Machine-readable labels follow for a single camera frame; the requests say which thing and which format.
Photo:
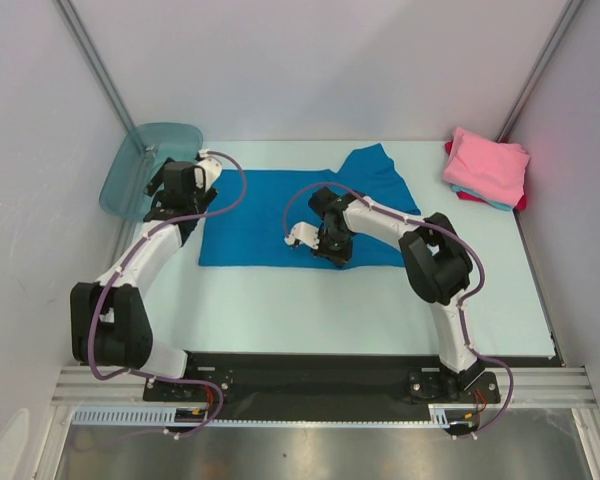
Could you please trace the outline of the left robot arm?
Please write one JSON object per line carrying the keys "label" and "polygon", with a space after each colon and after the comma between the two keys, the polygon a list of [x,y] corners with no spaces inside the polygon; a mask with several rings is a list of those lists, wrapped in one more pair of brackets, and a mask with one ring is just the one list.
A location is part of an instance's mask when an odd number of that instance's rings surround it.
{"label": "left robot arm", "polygon": [[214,157],[196,162],[169,158],[151,178],[145,188],[151,204],[136,243],[95,281],[79,282],[71,290],[75,360],[166,377],[167,389],[182,400],[199,392],[201,376],[187,366],[188,354],[154,338],[143,295],[216,198],[213,183],[221,173]]}

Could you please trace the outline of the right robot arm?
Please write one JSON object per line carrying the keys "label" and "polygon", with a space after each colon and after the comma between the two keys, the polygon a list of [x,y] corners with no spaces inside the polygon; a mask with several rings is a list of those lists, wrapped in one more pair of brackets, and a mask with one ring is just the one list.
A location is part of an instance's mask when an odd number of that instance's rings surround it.
{"label": "right robot arm", "polygon": [[319,217],[316,227],[295,224],[285,238],[293,247],[308,246],[313,255],[346,266],[357,234],[378,240],[400,252],[408,282],[430,305],[439,342],[443,393],[464,401],[477,389],[484,366],[470,339],[467,300],[473,294],[471,250],[457,236],[449,219],[436,213],[421,217],[375,202],[349,191],[337,195],[327,187],[316,191],[309,207]]}

